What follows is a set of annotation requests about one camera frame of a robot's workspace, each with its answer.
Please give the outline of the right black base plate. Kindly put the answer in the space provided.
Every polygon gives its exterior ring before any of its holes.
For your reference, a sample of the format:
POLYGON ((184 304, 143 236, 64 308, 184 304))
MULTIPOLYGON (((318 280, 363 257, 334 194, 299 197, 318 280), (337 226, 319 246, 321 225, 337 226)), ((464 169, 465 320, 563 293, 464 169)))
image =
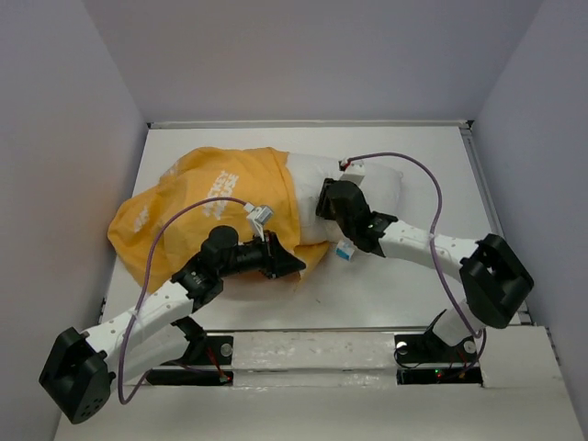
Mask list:
POLYGON ((393 358, 400 386, 482 385, 479 352, 467 334, 457 345, 447 345, 434 332, 446 310, 440 312, 422 333, 396 334, 393 358))

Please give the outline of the blue white pillow label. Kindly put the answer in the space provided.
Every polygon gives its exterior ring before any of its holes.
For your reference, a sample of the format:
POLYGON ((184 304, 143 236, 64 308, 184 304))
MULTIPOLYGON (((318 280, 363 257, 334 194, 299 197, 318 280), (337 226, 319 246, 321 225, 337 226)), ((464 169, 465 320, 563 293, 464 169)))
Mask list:
POLYGON ((352 260, 356 252, 356 247, 347 240, 340 240, 335 246, 335 254, 345 261, 352 260))

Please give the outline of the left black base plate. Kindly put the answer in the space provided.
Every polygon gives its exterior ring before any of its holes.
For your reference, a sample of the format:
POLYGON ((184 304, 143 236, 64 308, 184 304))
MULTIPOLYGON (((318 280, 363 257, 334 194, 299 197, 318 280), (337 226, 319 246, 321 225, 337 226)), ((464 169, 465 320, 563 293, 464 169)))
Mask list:
POLYGON ((209 336, 191 317, 172 325, 184 334, 187 348, 181 357, 152 369, 146 382, 150 386, 231 386, 233 337, 209 336))

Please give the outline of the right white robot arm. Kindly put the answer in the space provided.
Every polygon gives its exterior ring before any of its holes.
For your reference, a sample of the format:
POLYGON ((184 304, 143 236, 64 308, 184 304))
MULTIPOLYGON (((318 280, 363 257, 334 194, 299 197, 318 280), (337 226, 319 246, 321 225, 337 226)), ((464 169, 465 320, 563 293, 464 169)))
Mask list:
POLYGON ((487 327, 507 327, 534 287, 534 279, 503 237, 489 233, 481 240, 459 239, 418 229, 371 210, 351 181, 325 179, 316 214, 335 221, 363 252, 430 267, 444 288, 448 277, 461 283, 465 299, 451 296, 452 308, 434 319, 423 338, 424 352, 434 360, 447 358, 462 341, 487 327))

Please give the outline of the yellow orange pillowcase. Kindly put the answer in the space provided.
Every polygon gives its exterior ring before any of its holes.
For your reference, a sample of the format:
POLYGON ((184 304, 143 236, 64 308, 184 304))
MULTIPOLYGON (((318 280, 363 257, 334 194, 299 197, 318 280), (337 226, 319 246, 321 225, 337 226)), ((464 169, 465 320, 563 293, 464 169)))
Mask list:
POLYGON ((214 227, 229 225, 250 240, 243 203, 267 205, 274 211, 267 228, 306 264, 301 271, 306 276, 329 244, 300 243, 288 155, 271 147, 197 148, 178 159, 155 186, 126 200, 107 237, 134 280, 154 292, 199 251, 214 227))

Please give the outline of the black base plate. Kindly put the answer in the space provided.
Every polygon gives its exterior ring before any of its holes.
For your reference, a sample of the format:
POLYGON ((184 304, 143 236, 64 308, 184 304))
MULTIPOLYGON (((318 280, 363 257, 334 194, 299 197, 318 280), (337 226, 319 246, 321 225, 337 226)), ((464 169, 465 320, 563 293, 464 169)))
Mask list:
POLYGON ((146 382, 150 386, 231 386, 233 337, 209 336, 191 317, 172 325, 184 334, 187 348, 181 357, 152 369, 146 382))
POLYGON ((400 386, 482 385, 479 352, 467 334, 457 345, 447 345, 434 332, 446 310, 440 312, 422 333, 396 334, 393 358, 400 386))

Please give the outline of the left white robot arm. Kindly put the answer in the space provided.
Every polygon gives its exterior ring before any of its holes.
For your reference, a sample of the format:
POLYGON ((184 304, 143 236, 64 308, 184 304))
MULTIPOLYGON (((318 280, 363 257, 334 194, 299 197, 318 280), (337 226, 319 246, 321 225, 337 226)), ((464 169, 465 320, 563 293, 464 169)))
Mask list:
POLYGON ((190 365, 204 356, 207 334, 192 315, 223 290, 226 277, 258 271, 268 279, 299 273, 305 263, 274 232, 242 243, 229 226, 214 228, 200 250, 171 276, 169 290, 140 308, 82 332, 61 332, 40 374, 40 385, 72 424, 93 417, 125 381, 164 363, 190 365))

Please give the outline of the white pillow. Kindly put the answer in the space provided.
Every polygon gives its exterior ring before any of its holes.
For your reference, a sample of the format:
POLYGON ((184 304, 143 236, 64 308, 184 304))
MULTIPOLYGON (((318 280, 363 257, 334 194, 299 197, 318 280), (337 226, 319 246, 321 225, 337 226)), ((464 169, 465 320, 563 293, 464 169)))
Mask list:
MULTIPOLYGON (((334 158, 290 153, 287 169, 292 178, 300 221, 302 245, 323 242, 338 243, 344 236, 333 220, 324 220, 315 214, 325 179, 339 179, 343 174, 334 158)), ((371 209, 393 214, 401 198, 403 174, 391 167, 368 162, 365 176, 359 185, 371 209)))

